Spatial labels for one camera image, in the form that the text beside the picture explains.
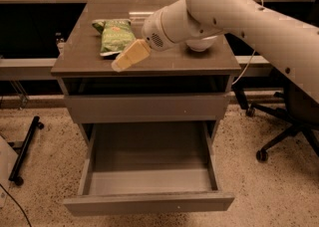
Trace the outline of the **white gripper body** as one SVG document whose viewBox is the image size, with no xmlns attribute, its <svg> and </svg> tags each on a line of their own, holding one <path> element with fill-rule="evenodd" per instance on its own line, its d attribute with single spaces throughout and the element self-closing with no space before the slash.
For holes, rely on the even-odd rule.
<svg viewBox="0 0 319 227">
<path fill-rule="evenodd" d="M 142 27 L 142 36 L 149 46 L 156 51 L 165 51 L 174 46 L 174 43 L 165 34 L 161 16 L 163 9 L 159 9 L 148 16 Z"/>
</svg>

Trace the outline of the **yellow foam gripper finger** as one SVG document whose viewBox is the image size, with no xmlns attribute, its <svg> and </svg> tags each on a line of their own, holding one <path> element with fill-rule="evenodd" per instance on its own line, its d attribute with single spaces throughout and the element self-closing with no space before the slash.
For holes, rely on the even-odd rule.
<svg viewBox="0 0 319 227">
<path fill-rule="evenodd" d="M 134 64 L 146 59 L 151 54 L 151 48 L 143 39 L 136 39 L 117 55 L 111 67 L 116 72 L 121 72 Z"/>
</svg>

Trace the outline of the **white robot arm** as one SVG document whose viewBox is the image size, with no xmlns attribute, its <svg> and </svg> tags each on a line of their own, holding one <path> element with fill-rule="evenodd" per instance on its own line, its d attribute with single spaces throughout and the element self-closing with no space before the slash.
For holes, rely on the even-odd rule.
<svg viewBox="0 0 319 227">
<path fill-rule="evenodd" d="M 152 50 L 230 33 L 319 102 L 319 28 L 267 9 L 253 0 L 178 0 L 148 16 L 142 38 L 112 62 L 121 72 Z"/>
</svg>

